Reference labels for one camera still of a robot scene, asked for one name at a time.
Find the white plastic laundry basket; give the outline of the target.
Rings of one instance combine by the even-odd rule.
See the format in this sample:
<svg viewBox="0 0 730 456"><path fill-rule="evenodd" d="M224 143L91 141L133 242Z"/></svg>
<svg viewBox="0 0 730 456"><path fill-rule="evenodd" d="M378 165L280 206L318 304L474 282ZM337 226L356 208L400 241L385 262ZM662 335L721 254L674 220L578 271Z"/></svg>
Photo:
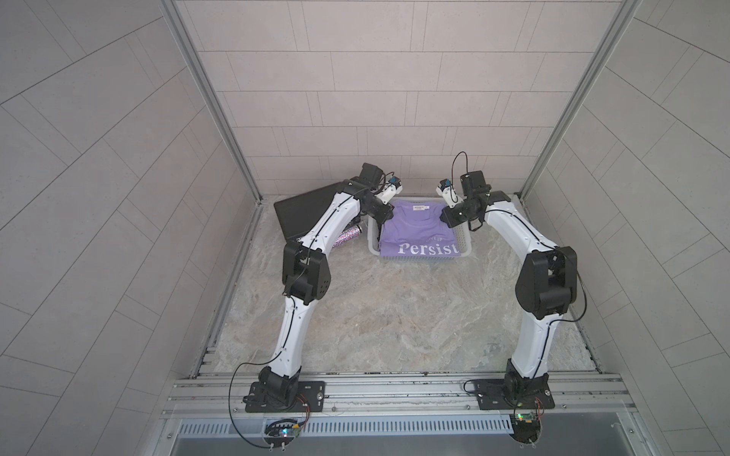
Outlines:
<svg viewBox="0 0 730 456"><path fill-rule="evenodd" d="M370 252L389 260L452 260L471 254L466 224L450 228L440 219L447 206L437 198L396 198L394 217L380 225L367 217Z"/></svg>

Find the purple glitter cylinder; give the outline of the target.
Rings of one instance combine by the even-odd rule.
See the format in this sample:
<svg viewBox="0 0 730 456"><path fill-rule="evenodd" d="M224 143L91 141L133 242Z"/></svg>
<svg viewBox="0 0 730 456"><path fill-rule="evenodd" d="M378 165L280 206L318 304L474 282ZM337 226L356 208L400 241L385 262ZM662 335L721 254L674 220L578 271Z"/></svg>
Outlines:
<svg viewBox="0 0 730 456"><path fill-rule="evenodd" d="M334 245L340 246L343 243L351 241L352 239L359 237L362 234L362 232L363 232L363 230L359 224L354 224L352 226L349 226L349 227L345 228L344 231L338 236Z"/></svg>

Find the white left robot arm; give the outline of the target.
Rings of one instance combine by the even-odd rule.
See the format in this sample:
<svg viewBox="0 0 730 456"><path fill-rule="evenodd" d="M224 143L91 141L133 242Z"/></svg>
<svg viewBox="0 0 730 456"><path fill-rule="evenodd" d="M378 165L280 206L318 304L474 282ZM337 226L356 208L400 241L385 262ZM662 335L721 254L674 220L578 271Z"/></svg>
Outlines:
<svg viewBox="0 0 730 456"><path fill-rule="evenodd" d="M362 214L379 223L391 220L390 201L401 191L394 174L365 163L359 175L338 184L322 212L305 207L291 214L319 218L305 235L287 241L283 249L284 316L273 359L259 374L263 389L279 402L290 406L296 401L304 340L312 313L331 284L328 256L336 240Z"/></svg>

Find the right circuit board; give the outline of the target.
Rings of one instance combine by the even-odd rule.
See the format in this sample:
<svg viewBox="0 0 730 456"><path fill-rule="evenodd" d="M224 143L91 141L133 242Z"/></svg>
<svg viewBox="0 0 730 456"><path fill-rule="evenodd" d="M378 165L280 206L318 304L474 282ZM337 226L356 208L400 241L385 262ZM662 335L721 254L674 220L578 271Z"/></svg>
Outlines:
<svg viewBox="0 0 730 456"><path fill-rule="evenodd" d="M511 438L520 445L535 447L542 434L541 419L532 412L511 415L513 434Z"/></svg>

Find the black briefcase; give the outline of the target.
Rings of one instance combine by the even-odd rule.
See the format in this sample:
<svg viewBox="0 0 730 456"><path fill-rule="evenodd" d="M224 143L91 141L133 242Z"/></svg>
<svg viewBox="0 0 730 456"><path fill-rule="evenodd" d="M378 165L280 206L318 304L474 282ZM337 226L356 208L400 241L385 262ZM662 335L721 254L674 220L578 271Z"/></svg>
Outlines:
<svg viewBox="0 0 730 456"><path fill-rule="evenodd" d="M279 226L287 241L307 235L330 207L339 184L330 184L274 203Z"/></svg>

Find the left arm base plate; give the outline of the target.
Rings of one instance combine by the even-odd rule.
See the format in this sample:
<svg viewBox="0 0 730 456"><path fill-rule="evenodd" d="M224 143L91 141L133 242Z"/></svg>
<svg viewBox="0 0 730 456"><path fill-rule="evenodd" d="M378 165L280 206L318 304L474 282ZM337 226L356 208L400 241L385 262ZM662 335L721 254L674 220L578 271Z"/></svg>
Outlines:
<svg viewBox="0 0 730 456"><path fill-rule="evenodd" d="M295 387L288 386L283 393L280 389L255 382L245 396L247 413L264 412L321 412L325 397L326 383L323 381L298 381Z"/></svg>

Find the aluminium corner profile left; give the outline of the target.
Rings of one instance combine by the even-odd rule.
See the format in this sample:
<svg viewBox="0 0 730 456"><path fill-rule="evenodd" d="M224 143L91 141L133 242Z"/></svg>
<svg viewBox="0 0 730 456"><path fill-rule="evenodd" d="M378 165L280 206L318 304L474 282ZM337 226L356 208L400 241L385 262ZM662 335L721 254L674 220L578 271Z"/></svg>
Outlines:
<svg viewBox="0 0 730 456"><path fill-rule="evenodd" d="M243 173L243 178L246 181L254 200L257 205L261 205L263 200L262 193L260 193L260 189L258 189L251 169L243 157L243 152L241 152L240 145L226 119L221 101L217 96L216 91L214 91L214 87L205 72L203 61L197 52L197 49L195 49L192 36L184 24L181 11L178 8L177 3L172 0L162 0L161 10L182 53L182 57L186 60L186 64L191 72L192 78L211 113L214 124L221 133L222 139L231 152L234 161L241 170L241 173Z"/></svg>

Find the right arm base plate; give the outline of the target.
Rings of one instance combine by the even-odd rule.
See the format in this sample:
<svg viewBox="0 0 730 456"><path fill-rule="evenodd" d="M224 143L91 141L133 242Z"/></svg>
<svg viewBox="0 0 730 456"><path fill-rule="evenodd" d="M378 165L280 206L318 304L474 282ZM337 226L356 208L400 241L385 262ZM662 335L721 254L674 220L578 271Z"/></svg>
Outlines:
<svg viewBox="0 0 730 456"><path fill-rule="evenodd" d="M552 410L555 402L547 384L549 375L536 378L474 379L464 384L480 410Z"/></svg>

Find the aluminium corner profile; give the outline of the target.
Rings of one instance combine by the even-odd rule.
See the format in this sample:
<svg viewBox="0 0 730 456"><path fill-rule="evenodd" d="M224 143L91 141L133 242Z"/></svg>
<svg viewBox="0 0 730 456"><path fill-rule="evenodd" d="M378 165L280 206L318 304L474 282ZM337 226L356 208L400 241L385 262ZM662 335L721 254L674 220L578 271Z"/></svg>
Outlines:
<svg viewBox="0 0 730 456"><path fill-rule="evenodd" d="M625 0L620 3L614 17L608 24L606 33L599 42L599 45L595 53L593 53L583 76L579 80L578 86L575 91L573 91L558 123L555 125L551 136L549 136L549 140L547 140L541 154L535 162L532 172L530 172L530 176L528 176L524 186L517 193L521 200L526 199L537 184L537 181L546 169L551 156L555 150L557 150L560 142L568 132L568 129L573 123L578 111L587 99L587 95L589 95L591 89L594 87L602 70L608 63L612 53L614 53L614 49L618 46L641 4L641 0Z"/></svg>
<svg viewBox="0 0 730 456"><path fill-rule="evenodd" d="M263 200L262 193L260 193L260 189L258 189L251 169L243 157L243 152L241 152L240 145L226 119L221 101L217 96L216 91L214 91L214 87L205 72L203 61L197 52L197 49L195 49L192 36L184 24L181 11L178 8L177 3L172 0L162 0L161 10L182 53L182 57L186 60L186 64L191 72L192 78L211 113L214 124L221 133L222 139L231 152L234 161L241 170L241 173L243 173L243 178L246 181L254 200L257 205L261 205Z"/></svg>

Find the aluminium front rail frame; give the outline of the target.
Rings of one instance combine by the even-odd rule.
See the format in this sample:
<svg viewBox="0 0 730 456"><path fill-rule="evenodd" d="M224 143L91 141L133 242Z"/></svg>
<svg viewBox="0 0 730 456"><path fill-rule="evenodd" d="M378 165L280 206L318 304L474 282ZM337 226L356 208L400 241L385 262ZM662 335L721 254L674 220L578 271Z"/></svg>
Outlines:
<svg viewBox="0 0 730 456"><path fill-rule="evenodd" d="M268 424L305 421L300 436L482 436L513 434L511 415L532 412L541 419L537 442L555 439L559 448L586 447L608 437L628 455L651 455L653 443L627 386L618 374L555 372L547 382L552 410L480 410L464 384L502 379L495 372L465 374L310 374L302 381L326 383L321 412L247 413L245 396L256 378L248 374L204 374L178 380L165 406L149 455L169 455L186 438L229 438L245 450L271 450L263 440Z"/></svg>

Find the purple Persist t-shirt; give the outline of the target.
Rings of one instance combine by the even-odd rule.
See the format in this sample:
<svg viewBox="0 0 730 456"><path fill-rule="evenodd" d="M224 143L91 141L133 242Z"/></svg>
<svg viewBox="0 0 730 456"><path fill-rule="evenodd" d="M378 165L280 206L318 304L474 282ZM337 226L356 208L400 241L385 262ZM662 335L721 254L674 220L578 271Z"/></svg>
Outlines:
<svg viewBox="0 0 730 456"><path fill-rule="evenodd" d="M381 228L379 252L389 258L456 258L454 229L441 222L443 201L393 202L394 216Z"/></svg>

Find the circuit board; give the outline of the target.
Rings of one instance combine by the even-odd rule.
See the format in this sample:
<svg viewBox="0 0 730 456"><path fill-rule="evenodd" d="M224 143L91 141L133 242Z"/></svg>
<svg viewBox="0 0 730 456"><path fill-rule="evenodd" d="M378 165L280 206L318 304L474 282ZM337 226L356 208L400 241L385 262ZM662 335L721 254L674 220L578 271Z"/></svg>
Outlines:
<svg viewBox="0 0 730 456"><path fill-rule="evenodd" d="M532 412L511 415L513 434L511 438L520 445L535 447L542 434L541 419Z"/></svg>
<svg viewBox="0 0 730 456"><path fill-rule="evenodd" d="M263 432L263 440L268 444L269 448L285 448L294 442L302 433L305 427L305 421L296 419L281 419L268 424Z"/></svg>

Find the aluminium corner profile right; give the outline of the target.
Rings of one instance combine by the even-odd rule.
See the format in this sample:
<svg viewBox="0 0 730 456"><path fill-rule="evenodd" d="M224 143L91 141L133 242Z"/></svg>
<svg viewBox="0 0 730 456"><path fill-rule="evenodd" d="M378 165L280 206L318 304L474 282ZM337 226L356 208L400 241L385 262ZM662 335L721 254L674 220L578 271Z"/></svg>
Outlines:
<svg viewBox="0 0 730 456"><path fill-rule="evenodd" d="M549 140L547 140L541 154L535 162L532 172L530 172L530 176L528 176L524 186L517 193L521 200L526 199L537 184L537 181L546 169L551 156L555 150L557 150L560 142L568 132L568 129L573 123L578 111L587 99L587 95L589 95L591 89L594 87L602 70L608 63L612 53L614 53L614 49L618 46L641 4L641 0L625 0L620 3L614 17L608 24L606 33L599 42L599 45L595 53L593 53L583 76L579 80L578 86L575 91L573 91L558 123L555 125L551 136L549 136Z"/></svg>

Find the left circuit board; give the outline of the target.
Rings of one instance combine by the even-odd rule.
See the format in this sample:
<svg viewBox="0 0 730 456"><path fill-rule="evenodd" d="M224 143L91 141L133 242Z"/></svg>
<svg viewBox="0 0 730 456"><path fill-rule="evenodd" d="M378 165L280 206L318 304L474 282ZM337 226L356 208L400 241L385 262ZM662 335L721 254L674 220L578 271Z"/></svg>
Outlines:
<svg viewBox="0 0 730 456"><path fill-rule="evenodd" d="M294 442L302 433L305 427L305 421L296 419L281 419L268 424L263 432L263 440L268 444L269 448L285 448Z"/></svg>

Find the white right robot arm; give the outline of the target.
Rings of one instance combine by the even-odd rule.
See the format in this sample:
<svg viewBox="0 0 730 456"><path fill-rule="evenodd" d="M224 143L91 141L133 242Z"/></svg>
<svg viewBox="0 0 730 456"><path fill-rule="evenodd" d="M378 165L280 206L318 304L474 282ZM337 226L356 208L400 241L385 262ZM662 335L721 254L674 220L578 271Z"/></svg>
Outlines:
<svg viewBox="0 0 730 456"><path fill-rule="evenodd" d="M440 219L450 228L463 223L470 231L494 228L523 263L515 284L515 296L523 311L517 348L508 361L504 391L515 404L525 396L547 389L549 351L555 327L578 295L577 254L561 247L541 234L520 213L511 197L494 191L480 171L461 176L464 196L459 197L454 184L439 182L436 191L447 207Z"/></svg>

